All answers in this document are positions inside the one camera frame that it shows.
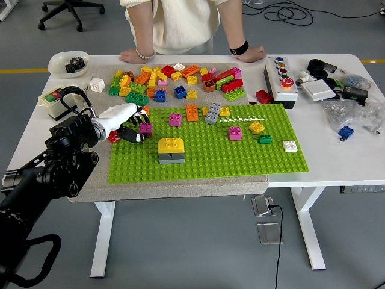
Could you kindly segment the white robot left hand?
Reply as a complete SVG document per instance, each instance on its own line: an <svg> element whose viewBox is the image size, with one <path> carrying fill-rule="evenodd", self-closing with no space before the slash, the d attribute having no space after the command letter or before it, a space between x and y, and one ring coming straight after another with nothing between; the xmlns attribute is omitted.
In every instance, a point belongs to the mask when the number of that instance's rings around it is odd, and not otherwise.
<svg viewBox="0 0 385 289"><path fill-rule="evenodd" d="M98 117L92 118L91 121L93 122L99 142L105 141L112 131L116 131L121 139L130 143L140 143L147 136L123 126L123 124L128 121L134 125L150 122L144 108L135 103L125 103L109 107Z"/></svg>

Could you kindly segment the person's left hand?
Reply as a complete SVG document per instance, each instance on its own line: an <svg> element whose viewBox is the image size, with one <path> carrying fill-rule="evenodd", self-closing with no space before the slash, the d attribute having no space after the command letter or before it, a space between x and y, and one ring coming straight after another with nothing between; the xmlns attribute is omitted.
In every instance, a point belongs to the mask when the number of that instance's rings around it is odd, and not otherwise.
<svg viewBox="0 0 385 289"><path fill-rule="evenodd" d="M254 63L256 61L264 59L265 57L266 53L263 46L250 46L245 53L235 56L236 59L241 60L244 63Z"/></svg>

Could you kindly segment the person's right hand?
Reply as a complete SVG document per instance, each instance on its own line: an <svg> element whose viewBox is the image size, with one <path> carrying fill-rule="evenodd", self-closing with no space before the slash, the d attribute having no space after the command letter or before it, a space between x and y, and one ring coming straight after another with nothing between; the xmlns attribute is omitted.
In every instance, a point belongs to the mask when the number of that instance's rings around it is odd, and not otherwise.
<svg viewBox="0 0 385 289"><path fill-rule="evenodd" d="M145 61L138 56L136 53L135 48L130 48L125 51L122 51L119 56L119 60L126 62L126 63L131 63L131 64L143 64Z"/></svg>

